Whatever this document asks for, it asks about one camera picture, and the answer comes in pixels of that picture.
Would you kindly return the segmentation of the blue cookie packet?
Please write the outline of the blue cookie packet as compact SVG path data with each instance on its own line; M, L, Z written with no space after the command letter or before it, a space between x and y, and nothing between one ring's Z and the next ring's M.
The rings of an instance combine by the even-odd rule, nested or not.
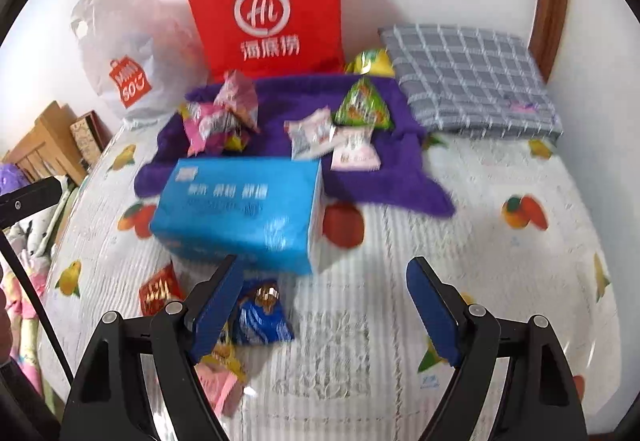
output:
M266 346L294 339L275 279L244 282L232 315L231 337L238 346Z

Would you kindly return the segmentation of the magenta snack packet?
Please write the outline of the magenta snack packet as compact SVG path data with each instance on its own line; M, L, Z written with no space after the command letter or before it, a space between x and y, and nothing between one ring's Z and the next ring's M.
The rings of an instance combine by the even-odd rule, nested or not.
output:
M229 109L213 102L188 102L180 106L189 156L243 152L250 134Z

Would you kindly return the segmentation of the white red snack packet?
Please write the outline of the white red snack packet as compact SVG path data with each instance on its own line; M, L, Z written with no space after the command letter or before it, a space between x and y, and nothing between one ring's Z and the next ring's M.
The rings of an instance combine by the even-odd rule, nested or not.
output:
M287 120L284 131L291 141L293 161L308 161L320 158L337 145L337 127L332 120L329 106L318 109L303 120Z

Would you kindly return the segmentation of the pink white snack packet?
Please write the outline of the pink white snack packet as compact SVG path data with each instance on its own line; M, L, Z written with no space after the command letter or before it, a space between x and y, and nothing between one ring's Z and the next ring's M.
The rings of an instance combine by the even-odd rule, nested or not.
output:
M373 127L338 128L331 169L336 172L376 172L380 169L380 157L371 143L373 130Z

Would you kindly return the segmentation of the green snack packet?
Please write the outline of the green snack packet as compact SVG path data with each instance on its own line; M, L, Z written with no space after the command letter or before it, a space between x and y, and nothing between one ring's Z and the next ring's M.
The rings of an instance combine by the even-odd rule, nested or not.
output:
M348 90L342 103L333 114L338 126L373 127L392 130L390 110L367 77L360 77Z

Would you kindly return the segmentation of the purple plush toy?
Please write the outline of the purple plush toy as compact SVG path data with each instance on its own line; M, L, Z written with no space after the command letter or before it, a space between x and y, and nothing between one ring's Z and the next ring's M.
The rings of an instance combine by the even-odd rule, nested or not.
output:
M20 168L13 164L0 165L0 194L6 195L27 187L30 181Z

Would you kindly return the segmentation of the white dotted cloth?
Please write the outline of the white dotted cloth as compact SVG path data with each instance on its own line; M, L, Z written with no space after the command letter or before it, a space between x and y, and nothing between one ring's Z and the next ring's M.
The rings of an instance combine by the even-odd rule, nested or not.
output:
M51 247L64 210L70 207L70 197L77 193L77 184L69 176L56 176L62 195L53 206L28 216L9 229L6 238L28 273L47 273L51 263Z

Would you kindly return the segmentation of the patterned book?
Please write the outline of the patterned book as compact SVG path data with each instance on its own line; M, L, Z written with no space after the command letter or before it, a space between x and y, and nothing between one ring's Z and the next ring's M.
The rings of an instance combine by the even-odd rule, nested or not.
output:
M111 139L100 117L94 111L78 116L70 124L70 133L86 168L96 166Z

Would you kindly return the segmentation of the light pink snack packet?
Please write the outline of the light pink snack packet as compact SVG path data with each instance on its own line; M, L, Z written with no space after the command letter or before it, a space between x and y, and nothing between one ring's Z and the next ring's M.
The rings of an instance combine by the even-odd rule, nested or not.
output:
M215 369L205 363L198 363L195 372L215 415L231 417L243 395L238 377L228 369Z

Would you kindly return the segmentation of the yellow snack packet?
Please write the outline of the yellow snack packet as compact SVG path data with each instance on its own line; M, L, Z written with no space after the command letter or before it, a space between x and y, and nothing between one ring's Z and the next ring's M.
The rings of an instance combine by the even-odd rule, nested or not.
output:
M221 328L214 349L210 354L202 357L202 362L214 369L226 369L241 383L246 382L246 374L241 361L236 356L228 322L224 323L224 326Z

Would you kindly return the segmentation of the fruit print tablecloth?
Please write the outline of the fruit print tablecloth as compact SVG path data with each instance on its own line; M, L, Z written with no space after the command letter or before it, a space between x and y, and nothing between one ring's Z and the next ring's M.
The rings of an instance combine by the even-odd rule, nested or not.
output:
M105 311L140 315L143 282L171 261L155 239L118 230L134 176L157 150L154 126L122 127L82 187L52 260L43 303L76 369ZM293 343L236 351L248 376L231 418L231 440L416 440L452 374L438 362L419 373L427 335L407 291L408 261L423 256L440 279L495 317L548 317L573 375L586 386L590 421L620 387L620 324L604 253L588 210L559 155L541 160L526 141L443 136L425 170L457 211L439 220L386 205L361 205L363 243L321 242L318 276L283 276ZM134 164L111 172L126 146ZM513 229L511 196L530 195L548 227ZM80 296L54 287L80 262Z

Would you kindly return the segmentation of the blue tissue pack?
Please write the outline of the blue tissue pack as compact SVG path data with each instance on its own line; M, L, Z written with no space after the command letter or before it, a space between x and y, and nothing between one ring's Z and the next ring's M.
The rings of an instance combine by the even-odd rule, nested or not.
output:
M321 163L285 157L178 161L150 230L182 259L238 256L257 271L319 270L323 219Z

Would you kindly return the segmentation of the purple towel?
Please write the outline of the purple towel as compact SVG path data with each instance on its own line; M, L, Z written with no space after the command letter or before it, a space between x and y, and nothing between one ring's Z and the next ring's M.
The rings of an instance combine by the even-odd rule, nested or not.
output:
M405 94L395 79L366 79L390 112L390 129L371 136L381 166L376 170L341 170L332 167L332 155L298 153L296 138L285 130L287 122L304 120L314 112L337 110L360 77L317 74L265 77L254 81L258 99L257 135L251 136L242 156L286 157L322 161L324 192L334 200L397 206L436 218L450 218L456 209L449 193L423 168L422 141L426 131L413 118Z

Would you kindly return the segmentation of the red Haidilao paper bag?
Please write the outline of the red Haidilao paper bag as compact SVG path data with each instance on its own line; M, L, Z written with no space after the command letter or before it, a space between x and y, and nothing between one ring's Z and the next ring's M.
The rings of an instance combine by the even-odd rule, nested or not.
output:
M341 0L188 0L210 76L339 73Z

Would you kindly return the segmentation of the yellow snack bag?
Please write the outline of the yellow snack bag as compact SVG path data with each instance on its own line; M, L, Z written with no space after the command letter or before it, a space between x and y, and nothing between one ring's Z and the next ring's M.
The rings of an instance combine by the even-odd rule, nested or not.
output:
M345 65L345 74L394 77L392 61L384 48L368 49L357 53Z

